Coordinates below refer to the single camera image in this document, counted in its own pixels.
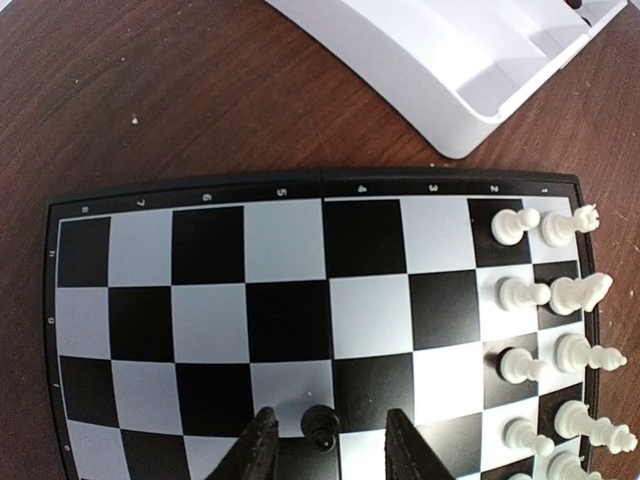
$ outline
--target white box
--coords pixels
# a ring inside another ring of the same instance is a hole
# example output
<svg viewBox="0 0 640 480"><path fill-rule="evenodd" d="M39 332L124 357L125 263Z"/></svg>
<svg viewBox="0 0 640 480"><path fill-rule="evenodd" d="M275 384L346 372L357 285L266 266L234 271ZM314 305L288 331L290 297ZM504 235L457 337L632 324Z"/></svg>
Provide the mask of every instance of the white box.
<svg viewBox="0 0 640 480"><path fill-rule="evenodd" d="M471 153L627 0L266 0L449 158ZM582 19L587 19L591 27Z"/></svg>

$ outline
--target chess piece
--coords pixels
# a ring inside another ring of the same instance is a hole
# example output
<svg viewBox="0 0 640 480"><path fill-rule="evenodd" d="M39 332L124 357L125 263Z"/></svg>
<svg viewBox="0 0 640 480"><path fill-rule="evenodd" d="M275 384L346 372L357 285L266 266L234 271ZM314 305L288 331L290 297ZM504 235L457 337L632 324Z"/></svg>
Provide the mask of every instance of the chess piece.
<svg viewBox="0 0 640 480"><path fill-rule="evenodd" d="M604 273L594 273L577 280L561 277L551 284L549 306L558 315L571 315L581 308L591 312L612 284L613 278Z"/></svg>
<svg viewBox="0 0 640 480"><path fill-rule="evenodd" d="M509 448L528 448L534 455L548 457L553 453L553 440L538 435L536 427L524 418L513 421L506 429L504 442Z"/></svg>
<svg viewBox="0 0 640 480"><path fill-rule="evenodd" d="M632 452L638 446L638 439L629 432L627 425L615 426L606 417L594 420L587 413L589 407L577 400L566 402L554 421L556 431L563 438L573 438L576 435L589 437L594 447L606 445L613 454Z"/></svg>
<svg viewBox="0 0 640 480"><path fill-rule="evenodd" d="M580 466L580 458L569 452L563 452L549 463L549 480L602 480L598 472L585 472Z"/></svg>
<svg viewBox="0 0 640 480"><path fill-rule="evenodd" d="M548 303L551 289L545 284L528 284L521 278L509 278L500 286L498 297L502 308L511 311Z"/></svg>
<svg viewBox="0 0 640 480"><path fill-rule="evenodd" d="M502 245L515 245L522 240L524 232L537 227L539 223L540 213L533 208L526 208L517 213L505 209L493 217L491 232Z"/></svg>
<svg viewBox="0 0 640 480"><path fill-rule="evenodd" d="M592 232L600 226L598 210L595 205L586 205L577 209L573 216L559 213L545 215L542 220L542 238L552 247L567 245L576 232Z"/></svg>
<svg viewBox="0 0 640 480"><path fill-rule="evenodd" d="M334 409L326 405L316 405L304 413L300 428L305 438L311 441L320 453L329 453L338 442L340 418Z"/></svg>
<svg viewBox="0 0 640 480"><path fill-rule="evenodd" d="M584 335L578 334L560 337L555 357L558 368L567 373L575 373L586 366L610 372L627 364L627 357L617 348L592 347Z"/></svg>
<svg viewBox="0 0 640 480"><path fill-rule="evenodd" d="M539 382L548 374L550 366L542 360L534 360L524 348L510 348L500 360L500 375L509 383L518 384L525 380Z"/></svg>

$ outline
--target brown wooden surface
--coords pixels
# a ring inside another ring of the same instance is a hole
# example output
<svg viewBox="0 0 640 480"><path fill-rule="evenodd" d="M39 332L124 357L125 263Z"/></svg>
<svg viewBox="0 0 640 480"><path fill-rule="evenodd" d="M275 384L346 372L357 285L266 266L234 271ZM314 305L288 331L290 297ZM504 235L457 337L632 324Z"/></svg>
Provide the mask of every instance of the brown wooden surface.
<svg viewBox="0 0 640 480"><path fill-rule="evenodd" d="M296 167L576 173L615 283L602 339L629 357L601 413L640 434L640 12L627 8L467 160L445 162L362 80L261 0L15 0L0 15L0 478L63 478L41 333L44 199ZM131 124L132 115L139 124ZM607 478L640 455L598 449Z"/></svg>

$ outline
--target chessboard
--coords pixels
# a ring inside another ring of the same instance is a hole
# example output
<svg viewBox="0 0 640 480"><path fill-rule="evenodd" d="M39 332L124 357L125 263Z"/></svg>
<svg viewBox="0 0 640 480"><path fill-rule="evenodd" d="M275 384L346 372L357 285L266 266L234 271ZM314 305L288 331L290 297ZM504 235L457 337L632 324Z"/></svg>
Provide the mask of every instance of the chessboard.
<svg viewBox="0 0 640 480"><path fill-rule="evenodd" d="M504 246L503 209L570 216L576 177L449 169L189 179L49 205L44 331L50 398L70 480L203 480L253 416L275 408L280 478L383 480L386 413L401 408L465 480L547 479L549 458L505 446L533 422L556 453L568 400L597 412L597 373L511 384L507 347L554 364L565 334L598 341L597 309L505 311L501 279L594 273L588 235ZM310 448L311 406L342 420Z"/></svg>

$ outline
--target wooden table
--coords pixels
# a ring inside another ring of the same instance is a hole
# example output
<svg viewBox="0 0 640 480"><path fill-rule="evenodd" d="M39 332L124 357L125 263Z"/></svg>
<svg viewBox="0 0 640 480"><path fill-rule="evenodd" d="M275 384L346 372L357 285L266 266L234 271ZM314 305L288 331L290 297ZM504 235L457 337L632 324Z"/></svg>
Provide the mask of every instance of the wooden table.
<svg viewBox="0 0 640 480"><path fill-rule="evenodd" d="M0 16L0 477L63 478L45 386L44 200L187 175L426 166L576 173L629 365L601 413L640 434L640 11L627 8L462 162L261 0L15 0ZM139 120L133 125L133 117ZM640 455L597 449L607 478Z"/></svg>

